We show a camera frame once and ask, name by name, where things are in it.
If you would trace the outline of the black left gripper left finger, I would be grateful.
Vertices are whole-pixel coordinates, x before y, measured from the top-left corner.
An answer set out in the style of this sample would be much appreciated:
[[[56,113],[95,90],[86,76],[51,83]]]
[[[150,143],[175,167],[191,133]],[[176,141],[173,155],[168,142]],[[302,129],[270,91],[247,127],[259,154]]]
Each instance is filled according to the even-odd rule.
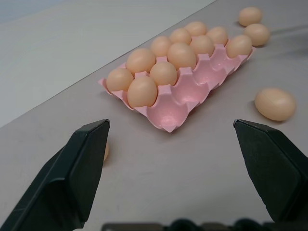
[[[76,130],[36,175],[0,231],[74,231],[88,221],[102,175],[110,121]]]

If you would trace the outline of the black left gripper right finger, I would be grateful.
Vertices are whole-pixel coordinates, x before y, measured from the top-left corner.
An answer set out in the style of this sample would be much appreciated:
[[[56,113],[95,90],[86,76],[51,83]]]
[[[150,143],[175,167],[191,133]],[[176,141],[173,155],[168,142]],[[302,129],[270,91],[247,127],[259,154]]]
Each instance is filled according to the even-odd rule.
[[[308,221],[308,157],[281,131],[233,123],[248,175],[275,222]]]

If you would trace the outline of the pink plastic egg tray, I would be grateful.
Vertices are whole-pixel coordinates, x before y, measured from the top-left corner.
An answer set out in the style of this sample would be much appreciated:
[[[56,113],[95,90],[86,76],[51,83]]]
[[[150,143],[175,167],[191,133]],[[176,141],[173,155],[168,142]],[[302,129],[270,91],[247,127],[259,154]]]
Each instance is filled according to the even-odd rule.
[[[212,56],[197,56],[195,69],[180,68],[174,86],[158,86],[158,96],[153,106],[137,107],[134,111],[144,115],[157,129],[171,133],[185,122],[195,107],[206,100],[210,91],[221,86],[227,76],[250,57],[248,54],[229,58],[226,48],[217,44]]]

